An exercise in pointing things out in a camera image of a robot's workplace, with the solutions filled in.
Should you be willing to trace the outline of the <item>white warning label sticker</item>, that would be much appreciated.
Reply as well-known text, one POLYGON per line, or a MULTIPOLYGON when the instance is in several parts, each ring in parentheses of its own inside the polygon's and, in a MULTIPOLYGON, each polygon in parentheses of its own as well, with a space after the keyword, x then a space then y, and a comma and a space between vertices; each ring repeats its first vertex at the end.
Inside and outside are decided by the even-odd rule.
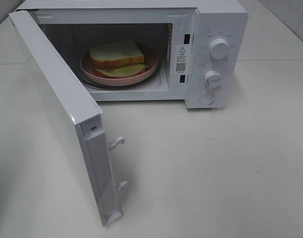
POLYGON ((188 44, 175 46, 174 69, 177 74, 187 74, 190 59, 190 49, 188 44))

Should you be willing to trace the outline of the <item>white microwave oven body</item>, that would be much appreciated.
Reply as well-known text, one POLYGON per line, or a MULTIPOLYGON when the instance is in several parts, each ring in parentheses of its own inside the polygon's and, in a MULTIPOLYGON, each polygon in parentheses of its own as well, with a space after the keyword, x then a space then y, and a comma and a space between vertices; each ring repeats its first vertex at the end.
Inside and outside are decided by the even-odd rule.
POLYGON ((248 13, 236 0, 26 0, 14 12, 31 14, 57 52, 94 100, 183 100, 189 109, 226 104, 248 13), (214 59, 208 44, 224 37, 228 56, 214 59), (159 57, 156 72, 141 83, 107 87, 91 83, 80 68, 90 47, 131 39, 152 48, 159 57), (188 44, 187 74, 175 73, 175 46, 188 44), (217 88, 207 88, 204 74, 216 70, 217 88), (211 105, 200 96, 214 95, 211 105))

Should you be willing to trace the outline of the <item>lower white timer knob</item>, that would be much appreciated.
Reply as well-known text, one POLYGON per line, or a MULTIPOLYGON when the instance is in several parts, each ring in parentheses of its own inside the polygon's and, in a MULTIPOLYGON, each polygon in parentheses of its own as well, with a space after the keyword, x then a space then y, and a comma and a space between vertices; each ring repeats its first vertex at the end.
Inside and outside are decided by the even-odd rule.
POLYGON ((222 77, 216 70, 210 70, 204 74, 204 83, 207 88, 217 88, 221 85, 222 77))

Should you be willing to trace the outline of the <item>pink round plate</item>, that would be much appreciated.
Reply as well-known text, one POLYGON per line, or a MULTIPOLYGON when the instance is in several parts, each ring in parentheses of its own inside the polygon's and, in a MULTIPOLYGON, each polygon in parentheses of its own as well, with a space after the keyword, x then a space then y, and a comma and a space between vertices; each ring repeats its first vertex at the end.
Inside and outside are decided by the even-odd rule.
POLYGON ((150 47, 137 44, 144 55, 144 63, 131 63, 115 68, 98 68, 86 52, 80 59, 80 68, 86 78, 95 84, 107 87, 125 87, 138 84, 150 78, 157 70, 159 57, 150 47))

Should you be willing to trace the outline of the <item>round white door button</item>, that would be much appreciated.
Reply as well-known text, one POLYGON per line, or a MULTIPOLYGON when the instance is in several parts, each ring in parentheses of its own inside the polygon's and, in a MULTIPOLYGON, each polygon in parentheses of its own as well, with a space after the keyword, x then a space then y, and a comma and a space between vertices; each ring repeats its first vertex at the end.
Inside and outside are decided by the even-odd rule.
POLYGON ((211 93, 204 93, 200 96, 199 102, 202 105, 211 105, 214 102, 214 95, 211 93))

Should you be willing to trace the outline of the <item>white microwave door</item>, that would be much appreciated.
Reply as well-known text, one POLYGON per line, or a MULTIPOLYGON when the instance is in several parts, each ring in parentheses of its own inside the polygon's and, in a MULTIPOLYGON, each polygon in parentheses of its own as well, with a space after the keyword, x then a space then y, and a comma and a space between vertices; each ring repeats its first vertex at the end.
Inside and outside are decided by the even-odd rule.
POLYGON ((51 125, 104 226, 122 216, 110 152, 125 142, 107 142, 102 109, 25 10, 10 15, 12 25, 51 125))

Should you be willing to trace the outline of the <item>white bread sandwich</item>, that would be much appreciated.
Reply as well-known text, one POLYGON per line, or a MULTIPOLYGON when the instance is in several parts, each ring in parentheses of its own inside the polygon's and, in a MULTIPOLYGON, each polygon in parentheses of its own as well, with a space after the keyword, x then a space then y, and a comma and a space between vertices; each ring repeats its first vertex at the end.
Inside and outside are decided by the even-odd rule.
POLYGON ((91 61, 98 68, 115 68, 144 63, 144 55, 132 40, 101 44, 90 48, 91 61))

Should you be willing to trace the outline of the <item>upper white power knob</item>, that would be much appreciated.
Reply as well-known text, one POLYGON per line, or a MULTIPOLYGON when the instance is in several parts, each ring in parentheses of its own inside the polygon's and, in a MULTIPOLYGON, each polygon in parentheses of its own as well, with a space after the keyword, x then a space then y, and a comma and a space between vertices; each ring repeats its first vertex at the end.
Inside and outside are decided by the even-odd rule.
POLYGON ((210 56, 219 60, 228 56, 230 44, 226 38, 216 37, 209 42, 208 48, 210 56))

